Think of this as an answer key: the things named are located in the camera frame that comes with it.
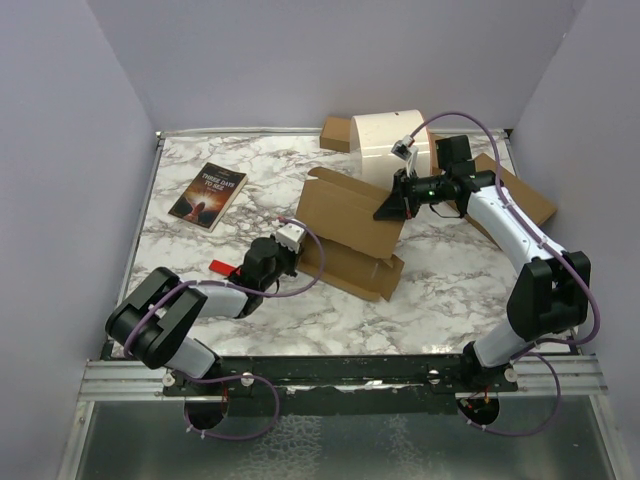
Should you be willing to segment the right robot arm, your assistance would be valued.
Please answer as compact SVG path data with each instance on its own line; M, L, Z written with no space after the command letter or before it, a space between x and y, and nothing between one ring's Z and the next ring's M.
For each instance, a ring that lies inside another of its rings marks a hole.
M412 136L397 141L391 152L405 165L394 173L391 192L374 220L409 220L423 205L452 202L461 216L482 226L518 275L506 320L467 344L460 356L458 377L467 389L483 390L517 355L538 342L558 342L559 334L586 320L589 259L545 237L494 171L477 170L466 136L437 141L441 172L429 177L415 171L418 148Z

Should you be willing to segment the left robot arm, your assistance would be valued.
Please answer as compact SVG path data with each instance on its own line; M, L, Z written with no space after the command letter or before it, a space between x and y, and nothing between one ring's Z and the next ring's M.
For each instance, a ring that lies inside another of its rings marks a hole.
M186 285L166 267L152 271L113 311L106 333L125 344L137 336L129 354L150 369L166 367L186 374L195 392L206 395L220 385L219 356L188 336L199 317L244 318L264 301L263 294L278 287L280 277L296 275L302 242L280 234L251 243L243 263L227 277L228 284Z

